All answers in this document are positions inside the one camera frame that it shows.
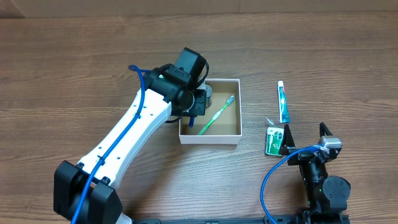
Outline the green soap packet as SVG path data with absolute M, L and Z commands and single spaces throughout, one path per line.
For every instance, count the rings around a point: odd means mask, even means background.
M 265 155 L 281 156 L 279 150 L 284 137 L 284 129 L 278 128 L 273 120 L 266 118 L 268 121 L 268 128 L 266 132 Z

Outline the clear soap pump bottle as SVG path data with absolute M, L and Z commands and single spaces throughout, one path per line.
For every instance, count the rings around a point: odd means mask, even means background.
M 199 87 L 200 90 L 205 90 L 206 91 L 206 103 L 205 103 L 205 108 L 209 108 L 211 106 L 211 97 L 213 94 L 213 89 L 209 84 L 202 83 Z

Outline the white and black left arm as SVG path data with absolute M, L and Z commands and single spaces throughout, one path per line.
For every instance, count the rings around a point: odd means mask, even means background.
M 53 210 L 71 223 L 132 223 L 116 191 L 133 159 L 162 124 L 205 114 L 209 64 L 198 52 L 185 47 L 175 63 L 128 69 L 140 89 L 127 112 L 91 152 L 55 170 Z

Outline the green toothbrush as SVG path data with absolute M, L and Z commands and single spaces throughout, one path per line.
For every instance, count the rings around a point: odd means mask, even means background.
M 230 105 L 233 104 L 235 99 L 234 95 L 231 95 L 228 100 L 226 101 L 226 103 L 224 104 L 224 106 L 217 111 L 213 117 L 210 119 L 210 121 L 200 130 L 200 132 L 198 133 L 199 136 L 202 136 L 206 133 L 206 131 L 208 130 L 208 128 L 220 117 L 220 115 L 223 113 L 223 111 Z

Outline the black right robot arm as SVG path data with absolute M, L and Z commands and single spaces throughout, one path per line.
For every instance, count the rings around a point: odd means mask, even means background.
M 349 223 L 348 216 L 342 212 L 347 209 L 351 185 L 342 177 L 328 175 L 325 166 L 327 162 L 337 158 L 342 150 L 342 142 L 324 123 L 320 123 L 320 140 L 317 145 L 322 149 L 293 155 L 299 149 L 295 147 L 289 126 L 284 126 L 280 152 L 284 156 L 290 156 L 288 165 L 299 166 L 308 199 L 308 207 L 298 209 L 290 222 Z

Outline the blue toothpaste tube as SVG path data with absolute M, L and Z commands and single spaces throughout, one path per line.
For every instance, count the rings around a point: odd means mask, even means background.
M 284 89 L 284 83 L 282 80 L 277 82 L 277 91 L 278 91 L 278 98 L 279 98 L 279 122 L 280 123 L 289 123 L 290 116 L 289 110 L 287 107 L 287 98 Z

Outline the blue disposable razor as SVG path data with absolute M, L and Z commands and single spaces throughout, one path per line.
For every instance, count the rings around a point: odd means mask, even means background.
M 195 123 L 195 117 L 194 117 L 194 116 L 191 116 L 191 117 L 190 117 L 190 120 L 189 120 L 188 126 L 189 126 L 190 128 L 192 128 L 192 127 L 194 126 L 194 123 Z

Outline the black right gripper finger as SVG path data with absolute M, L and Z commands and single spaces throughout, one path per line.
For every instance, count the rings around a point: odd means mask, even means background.
M 331 131 L 327 128 L 325 123 L 320 123 L 320 137 L 323 136 L 332 136 L 333 134 Z
M 279 154 L 288 156 L 295 151 L 295 143 L 290 131 L 289 125 L 285 124 L 282 142 L 280 144 Z

